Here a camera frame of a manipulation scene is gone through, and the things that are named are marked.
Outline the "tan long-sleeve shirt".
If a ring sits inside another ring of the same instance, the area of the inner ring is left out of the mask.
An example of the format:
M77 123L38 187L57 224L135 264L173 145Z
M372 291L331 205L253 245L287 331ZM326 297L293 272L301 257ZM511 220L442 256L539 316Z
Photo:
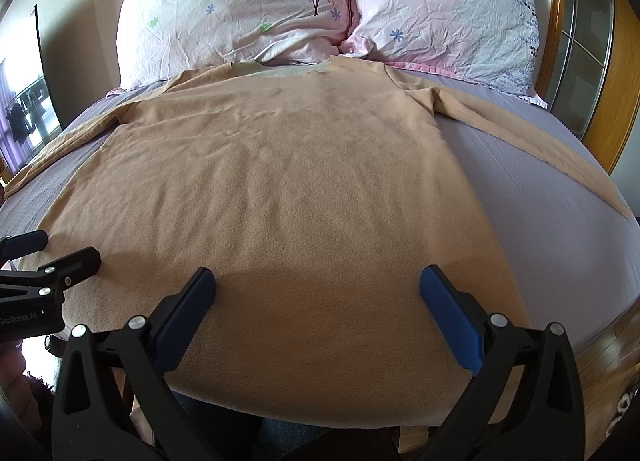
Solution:
M328 426L435 424L460 368L419 293L437 265L487 311L529 325L524 282L440 117L502 140L612 224L632 215L613 182L517 114L378 62L334 57L275 77L229 65L180 73L58 137L6 189L28 189L93 136L37 224L32 268L95 247L99 273L66 294L69 325L111 330L148 314L195 270L216 278L179 368L181 393Z

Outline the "window with purple curtain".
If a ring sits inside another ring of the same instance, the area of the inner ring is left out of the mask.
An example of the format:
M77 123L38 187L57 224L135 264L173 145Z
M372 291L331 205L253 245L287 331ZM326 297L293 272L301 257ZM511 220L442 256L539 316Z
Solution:
M62 131L39 64L1 62L1 155L16 174Z

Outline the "lavender bed sheet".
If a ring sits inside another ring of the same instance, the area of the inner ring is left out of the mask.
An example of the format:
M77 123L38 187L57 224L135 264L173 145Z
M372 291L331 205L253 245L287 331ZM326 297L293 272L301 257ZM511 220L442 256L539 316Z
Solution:
M483 98L535 124L593 164L588 149L544 108L488 88L409 71ZM468 125L436 116L502 244L533 325L564 325L577 355L639 299L639 224L547 163ZM70 177L110 136L55 162L1 207L1 237L36 229Z

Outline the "wooden headboard with glass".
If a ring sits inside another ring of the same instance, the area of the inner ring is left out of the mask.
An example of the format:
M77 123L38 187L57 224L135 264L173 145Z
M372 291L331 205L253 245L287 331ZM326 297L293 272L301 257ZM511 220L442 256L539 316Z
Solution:
M639 17L629 0L551 0L537 92L611 174L639 111Z

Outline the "left floral pink pillow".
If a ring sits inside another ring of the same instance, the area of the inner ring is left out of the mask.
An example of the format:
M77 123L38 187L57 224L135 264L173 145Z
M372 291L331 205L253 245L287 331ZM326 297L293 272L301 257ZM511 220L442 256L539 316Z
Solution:
M123 0L120 86L226 62L315 64L338 54L350 0Z

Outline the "floral pink pillow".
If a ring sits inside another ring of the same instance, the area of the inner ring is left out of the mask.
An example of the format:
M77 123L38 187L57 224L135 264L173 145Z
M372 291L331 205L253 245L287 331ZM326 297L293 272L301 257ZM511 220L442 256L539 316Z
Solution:
M480 84L534 105L535 0L352 0L342 54Z
M226 62L315 64L338 54L350 0L123 0L120 86Z

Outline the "right floral pink pillow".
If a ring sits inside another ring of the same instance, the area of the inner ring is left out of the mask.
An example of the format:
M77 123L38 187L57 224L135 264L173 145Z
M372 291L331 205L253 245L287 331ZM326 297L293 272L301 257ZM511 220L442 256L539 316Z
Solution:
M480 84L534 105L535 0L352 0L342 54Z

